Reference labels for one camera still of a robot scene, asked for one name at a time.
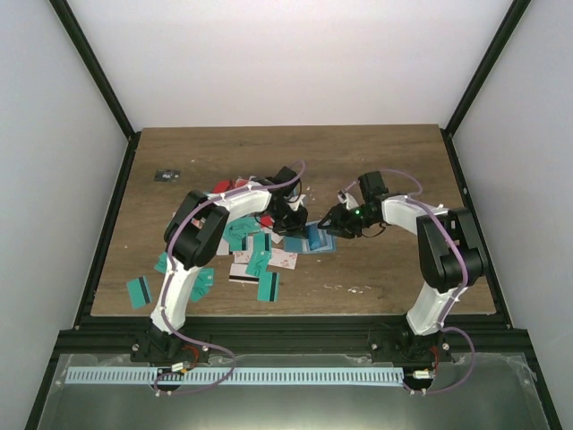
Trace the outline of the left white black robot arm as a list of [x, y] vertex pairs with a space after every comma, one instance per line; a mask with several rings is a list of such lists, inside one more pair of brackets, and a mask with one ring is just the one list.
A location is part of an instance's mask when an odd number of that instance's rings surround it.
[[282, 237], [307, 238], [308, 211], [301, 196], [291, 193], [301, 182], [287, 166], [275, 176], [254, 177], [221, 193], [190, 191], [167, 225], [166, 272], [158, 302], [150, 315], [148, 336], [152, 352], [162, 361], [176, 360], [183, 351], [187, 303], [201, 269], [216, 256], [227, 225], [251, 215], [269, 215], [272, 231]]

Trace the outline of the teal striped card front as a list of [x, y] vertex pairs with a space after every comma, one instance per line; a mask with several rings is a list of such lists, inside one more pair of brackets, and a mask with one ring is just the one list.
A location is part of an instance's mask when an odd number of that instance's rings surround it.
[[279, 274], [263, 272], [259, 277], [257, 300], [261, 302], [276, 302], [279, 291]]

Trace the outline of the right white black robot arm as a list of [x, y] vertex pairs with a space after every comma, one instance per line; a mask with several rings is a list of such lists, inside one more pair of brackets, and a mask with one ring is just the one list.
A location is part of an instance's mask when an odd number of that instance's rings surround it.
[[338, 204], [318, 228], [345, 239], [361, 237], [373, 225], [402, 228], [416, 236], [423, 286], [406, 313], [409, 331], [398, 337], [400, 355], [416, 361], [430, 349], [427, 336], [444, 328], [454, 305], [489, 270], [489, 260], [470, 210], [418, 201], [423, 191], [419, 182], [412, 193], [392, 193], [384, 182], [385, 172], [368, 172], [355, 180], [362, 203], [348, 187], [339, 191]]

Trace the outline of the blue leather card holder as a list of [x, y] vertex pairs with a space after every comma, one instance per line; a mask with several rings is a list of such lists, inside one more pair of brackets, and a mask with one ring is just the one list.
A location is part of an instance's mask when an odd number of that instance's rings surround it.
[[325, 229], [318, 228], [318, 221], [306, 224], [307, 238], [285, 236], [283, 249], [295, 254], [325, 254], [337, 250], [336, 238]]

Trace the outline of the blue card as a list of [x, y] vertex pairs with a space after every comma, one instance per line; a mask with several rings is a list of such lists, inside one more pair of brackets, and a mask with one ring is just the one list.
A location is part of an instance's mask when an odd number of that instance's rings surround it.
[[308, 224], [306, 226], [308, 231], [308, 248], [310, 251], [316, 251], [327, 245], [327, 239], [323, 235], [323, 231], [318, 228], [317, 223]]

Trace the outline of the teal vertical card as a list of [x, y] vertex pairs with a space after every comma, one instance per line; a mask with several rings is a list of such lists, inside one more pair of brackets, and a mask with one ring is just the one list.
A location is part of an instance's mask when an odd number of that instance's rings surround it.
[[267, 270], [272, 254], [270, 234], [260, 232], [253, 236], [252, 254], [247, 264], [246, 274], [259, 278]]

